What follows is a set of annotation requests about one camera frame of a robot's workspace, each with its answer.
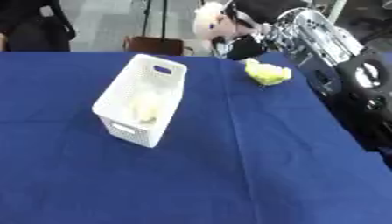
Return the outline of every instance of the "yellow toy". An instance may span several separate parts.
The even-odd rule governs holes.
[[[245,72],[264,86],[272,86],[291,79],[291,70],[270,64],[262,64],[255,59],[246,59]]]

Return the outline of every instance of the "yellow plush chick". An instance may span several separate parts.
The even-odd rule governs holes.
[[[141,93],[136,95],[131,103],[131,108],[137,121],[152,123],[157,120],[161,107],[161,99],[155,93]]]
[[[270,64],[262,64],[255,59],[247,59],[245,72],[258,83],[272,86],[291,79],[291,70]]]

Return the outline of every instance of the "metal pole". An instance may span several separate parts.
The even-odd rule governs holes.
[[[338,21],[341,12],[346,6],[346,3],[347,0],[336,0],[335,5],[333,6],[331,10],[331,14],[329,15],[328,18],[331,21],[331,23],[335,24],[336,21]]]
[[[145,37],[147,32],[147,25],[149,23],[150,11],[151,11],[151,2],[152,0],[147,0],[147,7],[144,11],[144,24],[143,24],[143,34],[142,36]]]
[[[166,39],[166,19],[167,19],[167,0],[164,0],[164,11],[162,13],[162,36],[161,40]]]

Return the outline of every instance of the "person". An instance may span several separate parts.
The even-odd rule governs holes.
[[[69,39],[63,23],[56,17],[44,17],[41,9],[53,0],[1,0],[0,51],[69,51]]]

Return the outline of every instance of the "white plush toy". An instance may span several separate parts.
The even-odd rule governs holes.
[[[203,46],[211,49],[211,41],[217,37],[232,40],[236,37],[257,32],[257,29],[249,29],[236,24],[227,15],[223,14],[224,5],[217,2],[209,2],[197,9],[193,23],[193,32],[198,39],[203,41]]]

